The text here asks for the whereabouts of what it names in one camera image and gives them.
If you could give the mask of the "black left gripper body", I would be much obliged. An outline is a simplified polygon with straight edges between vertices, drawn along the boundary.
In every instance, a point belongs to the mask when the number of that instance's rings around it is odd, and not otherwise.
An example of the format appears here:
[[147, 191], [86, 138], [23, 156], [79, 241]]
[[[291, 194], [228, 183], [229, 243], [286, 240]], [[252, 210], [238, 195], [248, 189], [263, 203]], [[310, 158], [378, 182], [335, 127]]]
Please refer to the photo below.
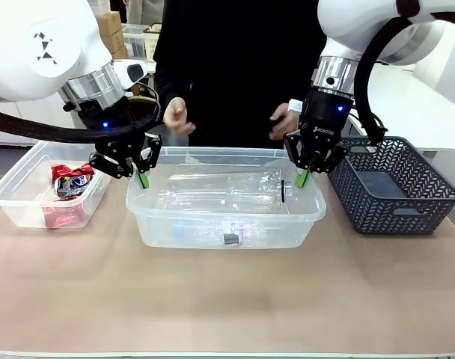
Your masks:
[[146, 98], [123, 96], [102, 108], [98, 101], [79, 105], [79, 119], [85, 126], [76, 141], [94, 144], [98, 152], [111, 158], [138, 158], [146, 141]]

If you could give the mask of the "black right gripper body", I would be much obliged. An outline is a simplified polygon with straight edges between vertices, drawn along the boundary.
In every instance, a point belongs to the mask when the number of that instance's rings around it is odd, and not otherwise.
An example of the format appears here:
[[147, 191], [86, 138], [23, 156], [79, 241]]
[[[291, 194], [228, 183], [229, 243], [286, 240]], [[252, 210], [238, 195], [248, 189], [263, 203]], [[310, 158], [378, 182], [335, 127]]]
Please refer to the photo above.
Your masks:
[[301, 154], [327, 157], [341, 142], [352, 105], [351, 98], [310, 89], [300, 117]]

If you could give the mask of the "person's left hand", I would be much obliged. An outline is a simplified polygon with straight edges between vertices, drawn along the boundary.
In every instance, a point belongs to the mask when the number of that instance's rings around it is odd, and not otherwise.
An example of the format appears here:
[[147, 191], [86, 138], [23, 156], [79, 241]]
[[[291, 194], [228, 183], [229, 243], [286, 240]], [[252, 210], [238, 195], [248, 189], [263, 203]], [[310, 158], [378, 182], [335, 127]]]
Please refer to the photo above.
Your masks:
[[288, 108], [287, 103], [280, 104], [269, 118], [273, 122], [269, 138], [280, 141], [289, 133], [299, 128], [299, 115]]

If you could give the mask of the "person's right hand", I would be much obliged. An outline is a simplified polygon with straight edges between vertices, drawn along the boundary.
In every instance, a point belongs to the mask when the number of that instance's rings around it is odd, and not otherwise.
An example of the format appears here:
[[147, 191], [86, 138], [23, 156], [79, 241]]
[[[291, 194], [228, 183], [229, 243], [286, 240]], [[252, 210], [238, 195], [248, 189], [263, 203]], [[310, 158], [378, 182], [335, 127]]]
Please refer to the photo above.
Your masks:
[[195, 124], [187, 120], [186, 103], [181, 97], [175, 97], [168, 103], [163, 121], [176, 135], [190, 135], [195, 131]]

